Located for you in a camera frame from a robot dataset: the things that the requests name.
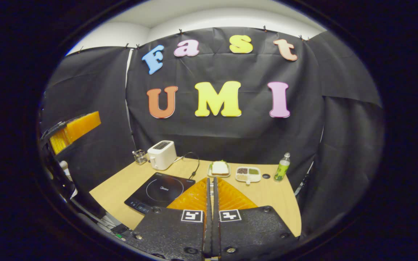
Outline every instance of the wire mesh cup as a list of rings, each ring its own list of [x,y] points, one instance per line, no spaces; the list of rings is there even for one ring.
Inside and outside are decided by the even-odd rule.
[[[132,153],[138,165],[143,165],[145,162],[148,161],[148,158],[146,158],[146,153],[143,150],[137,150],[136,152],[132,152]]]

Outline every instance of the black induction cooktop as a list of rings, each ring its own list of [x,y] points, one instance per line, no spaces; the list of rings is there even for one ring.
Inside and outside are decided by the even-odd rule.
[[[195,183],[192,179],[174,177],[156,172],[141,185],[125,204],[143,214],[152,207],[167,207],[174,199]]]

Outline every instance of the bottle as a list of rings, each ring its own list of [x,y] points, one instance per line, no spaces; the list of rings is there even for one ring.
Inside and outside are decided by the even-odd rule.
[[[274,176],[275,181],[282,181],[290,166],[290,154],[286,152],[285,157],[280,160],[278,164],[277,173]]]

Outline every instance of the toaster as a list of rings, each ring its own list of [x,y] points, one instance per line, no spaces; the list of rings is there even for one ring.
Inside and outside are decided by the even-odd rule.
[[[149,148],[149,160],[156,170],[167,169],[177,158],[175,144],[170,140],[163,140]]]

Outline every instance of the power cord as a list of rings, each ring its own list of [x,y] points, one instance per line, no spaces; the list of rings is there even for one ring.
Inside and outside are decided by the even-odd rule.
[[[199,156],[196,153],[188,152],[187,154],[183,156],[183,158],[185,158],[188,154],[191,154],[191,153],[194,154],[198,158],[198,166],[196,167],[196,170],[194,170],[193,173],[191,173],[191,176],[188,179],[191,179],[192,177],[196,175],[196,171],[198,170],[198,167],[199,167]]]

